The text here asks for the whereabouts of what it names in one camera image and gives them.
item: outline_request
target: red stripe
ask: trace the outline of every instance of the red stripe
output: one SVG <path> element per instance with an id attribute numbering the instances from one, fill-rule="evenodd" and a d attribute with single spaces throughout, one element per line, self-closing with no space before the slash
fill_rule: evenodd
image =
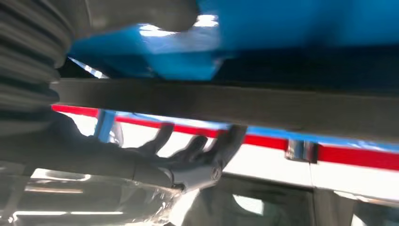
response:
<path id="1" fill-rule="evenodd" d="M 75 106 L 65 106 L 65 105 L 52 105 L 53 111 L 80 114 L 90 117 L 97 117 L 98 109 L 89 107 L 75 107 Z"/>
<path id="2" fill-rule="evenodd" d="M 399 153 L 378 152 L 365 149 L 321 146 L 319 161 L 347 165 L 399 170 Z"/>
<path id="3" fill-rule="evenodd" d="M 126 122 L 126 123 L 130 123 L 130 124 L 147 126 L 147 127 L 152 127 L 152 128 L 158 128 L 158 129 L 160 128 L 160 125 L 161 125 L 161 122 L 147 121 L 147 120 L 141 120 L 141 119 L 132 119 L 129 117 L 122 117 L 122 116 L 116 117 L 115 120 L 119 121 L 119 122 Z M 211 138 L 217 137 L 217 134 L 218 134 L 218 130 L 215 130 L 215 129 L 204 129 L 204 128 L 196 128 L 196 127 L 181 126 L 181 125 L 175 125 L 174 131 L 186 133 L 186 134 L 192 134 L 192 135 L 203 135 L 203 136 L 211 137 Z M 275 149 L 280 149 L 280 150 L 285 150 L 286 146 L 287 146 L 287 141 L 285 139 L 262 137 L 262 136 L 258 136 L 258 135 L 247 135 L 245 137 L 244 143 L 249 144 L 249 145 L 257 145 L 257 146 L 275 148 Z"/>
<path id="4" fill-rule="evenodd" d="M 98 114 L 98 109 L 87 107 L 53 105 L 53 110 L 65 113 L 81 114 L 90 117 L 97 117 Z M 116 117 L 116 121 L 152 128 L 159 128 L 161 126 L 161 122 L 132 119 L 122 116 Z M 175 125 L 175 131 L 192 135 L 204 135 L 212 138 L 217 137 L 218 133 L 218 131 L 214 129 L 202 129 L 181 125 Z M 285 150 L 287 147 L 286 139 L 263 137 L 258 135 L 247 135 L 244 143 L 280 150 Z M 399 154 L 365 149 L 320 146 L 318 160 L 387 170 L 399 170 Z"/>

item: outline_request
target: gloved hand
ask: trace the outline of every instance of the gloved hand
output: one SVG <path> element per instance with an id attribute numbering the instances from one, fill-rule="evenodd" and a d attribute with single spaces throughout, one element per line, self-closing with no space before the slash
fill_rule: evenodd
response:
<path id="1" fill-rule="evenodd" d="M 246 126 L 236 125 L 227 131 L 221 131 L 208 151 L 204 150 L 207 138 L 196 136 L 185 149 L 177 151 L 169 158 L 161 158 L 156 154 L 173 132 L 173 125 L 164 124 L 152 141 L 129 150 L 139 153 L 149 163 L 163 170 L 173 186 L 193 190 L 211 186 L 219 180 L 222 170 L 244 141 L 246 131 Z"/>

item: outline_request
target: finger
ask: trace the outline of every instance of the finger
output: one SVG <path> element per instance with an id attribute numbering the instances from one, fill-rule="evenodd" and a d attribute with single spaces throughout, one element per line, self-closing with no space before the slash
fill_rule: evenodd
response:
<path id="1" fill-rule="evenodd" d="M 158 151 L 166 144 L 173 133 L 174 125 L 170 123 L 162 124 L 156 137 L 145 143 L 143 146 L 138 148 L 138 151 L 145 155 L 155 155 Z"/>
<path id="2" fill-rule="evenodd" d="M 205 158 L 211 162 L 219 162 L 224 168 L 237 153 L 244 142 L 247 126 L 233 125 L 228 131 L 223 131 L 205 153 Z"/>
<path id="3" fill-rule="evenodd" d="M 203 153 L 208 138 L 204 136 L 196 136 L 185 149 L 175 153 L 170 158 L 174 161 L 193 161 L 199 154 Z"/>

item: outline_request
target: clear plastic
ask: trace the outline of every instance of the clear plastic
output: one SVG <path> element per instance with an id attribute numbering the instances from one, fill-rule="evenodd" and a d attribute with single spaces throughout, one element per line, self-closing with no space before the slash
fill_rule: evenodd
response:
<path id="1" fill-rule="evenodd" d="M 0 162 L 0 206 L 7 208 L 23 166 Z M 181 191 L 135 181 L 36 169 L 11 225 L 132 226 L 164 225 Z"/>

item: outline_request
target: blue post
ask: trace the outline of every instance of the blue post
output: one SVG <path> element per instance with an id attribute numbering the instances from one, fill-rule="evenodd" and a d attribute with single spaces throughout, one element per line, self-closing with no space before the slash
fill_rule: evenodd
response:
<path id="1" fill-rule="evenodd" d="M 110 139 L 110 131 L 115 121 L 115 115 L 115 111 L 99 110 L 94 136 L 101 142 L 108 143 Z"/>

